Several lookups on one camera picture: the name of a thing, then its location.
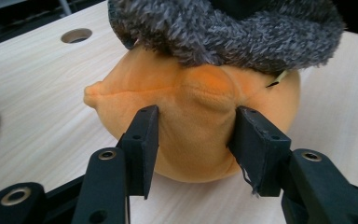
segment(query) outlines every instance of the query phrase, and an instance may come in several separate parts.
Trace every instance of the knit fabric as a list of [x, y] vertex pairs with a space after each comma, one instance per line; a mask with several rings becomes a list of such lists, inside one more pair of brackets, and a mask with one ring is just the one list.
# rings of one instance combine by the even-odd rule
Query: knit fabric
[[233, 65], [264, 73], [326, 64], [344, 23], [329, 0], [271, 0], [243, 20], [208, 0], [108, 0], [109, 19], [128, 49], [135, 42], [182, 65]]

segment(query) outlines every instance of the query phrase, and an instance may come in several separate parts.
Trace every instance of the orange fabric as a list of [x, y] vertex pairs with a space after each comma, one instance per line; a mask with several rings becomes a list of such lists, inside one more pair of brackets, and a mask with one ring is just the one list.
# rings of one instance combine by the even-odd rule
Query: orange fabric
[[289, 129], [299, 101], [298, 72], [266, 88], [272, 80], [232, 66], [183, 67], [169, 55], [138, 46], [103, 81], [85, 89], [84, 101], [115, 138], [137, 110], [157, 105], [155, 171], [178, 181], [207, 182], [240, 170], [226, 147], [237, 106], [260, 111], [283, 132]]

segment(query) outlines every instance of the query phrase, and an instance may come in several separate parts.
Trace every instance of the light wood surface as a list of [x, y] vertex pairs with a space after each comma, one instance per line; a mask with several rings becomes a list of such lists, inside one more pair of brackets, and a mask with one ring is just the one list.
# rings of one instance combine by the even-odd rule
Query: light wood surface
[[[92, 36], [64, 44], [61, 36]], [[0, 189], [38, 182], [45, 191], [83, 175], [90, 155], [113, 147], [83, 89], [126, 52], [106, 3], [0, 44]], [[344, 34], [327, 66], [301, 71], [302, 101], [287, 134], [292, 149], [326, 154], [358, 186], [358, 35]], [[241, 174], [207, 184], [154, 175], [149, 199], [131, 197], [132, 223], [285, 223], [279, 198], [256, 198]]]

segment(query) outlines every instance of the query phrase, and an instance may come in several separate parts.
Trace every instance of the round hole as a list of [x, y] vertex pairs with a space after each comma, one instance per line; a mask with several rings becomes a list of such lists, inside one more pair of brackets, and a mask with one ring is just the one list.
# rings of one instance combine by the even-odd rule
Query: round hole
[[81, 28], [75, 29], [65, 33], [61, 37], [61, 41], [67, 44], [75, 44], [83, 40], [87, 40], [92, 35], [92, 31], [89, 29]]
[[104, 210], [95, 211], [89, 216], [90, 223], [103, 223], [107, 218], [107, 213]]
[[24, 202], [31, 195], [31, 189], [28, 187], [13, 189], [7, 195], [5, 195], [1, 204], [4, 206], [11, 206]]
[[116, 156], [116, 152], [112, 150], [101, 152], [98, 158], [102, 161], [111, 160]]
[[322, 158], [319, 155], [316, 155], [315, 153], [312, 152], [303, 152], [302, 157], [309, 160], [309, 161], [321, 161]]

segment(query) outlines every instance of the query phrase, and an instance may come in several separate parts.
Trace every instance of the orange plush toy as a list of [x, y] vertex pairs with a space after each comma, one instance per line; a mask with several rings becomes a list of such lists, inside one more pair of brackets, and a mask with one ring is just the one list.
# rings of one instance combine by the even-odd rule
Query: orange plush toy
[[[245, 14], [216, 2], [108, 1], [112, 27], [130, 51], [85, 89], [85, 103], [115, 138], [139, 109], [157, 105], [155, 171], [178, 181], [213, 181], [240, 170], [227, 148], [239, 105], [286, 132], [299, 103], [297, 69], [326, 63], [342, 33], [326, 0], [249, 1], [254, 7]], [[306, 7], [314, 11], [304, 15]]]

